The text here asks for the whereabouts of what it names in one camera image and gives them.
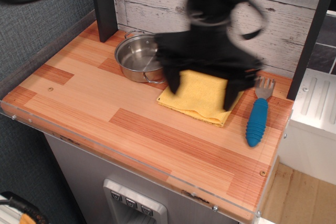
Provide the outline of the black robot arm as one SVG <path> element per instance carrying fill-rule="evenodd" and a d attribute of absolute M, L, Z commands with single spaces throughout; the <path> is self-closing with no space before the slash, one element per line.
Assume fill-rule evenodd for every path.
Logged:
<path fill-rule="evenodd" d="M 155 34 L 157 60 L 173 93 L 182 86 L 183 70 L 226 79 L 223 108 L 229 111 L 238 94 L 254 86 L 261 61 L 234 45 L 227 35 L 232 10 L 246 1 L 188 0 L 189 30 Z"/>

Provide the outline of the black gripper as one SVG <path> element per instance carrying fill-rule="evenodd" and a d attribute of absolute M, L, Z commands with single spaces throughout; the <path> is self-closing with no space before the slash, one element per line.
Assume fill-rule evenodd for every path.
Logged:
<path fill-rule="evenodd" d="M 180 86 L 183 70 L 227 79 L 223 108 L 230 111 L 238 94 L 254 86 L 262 63 L 230 41 L 230 22 L 229 12 L 217 16 L 193 12 L 189 30 L 155 34 L 157 59 L 172 93 Z"/>

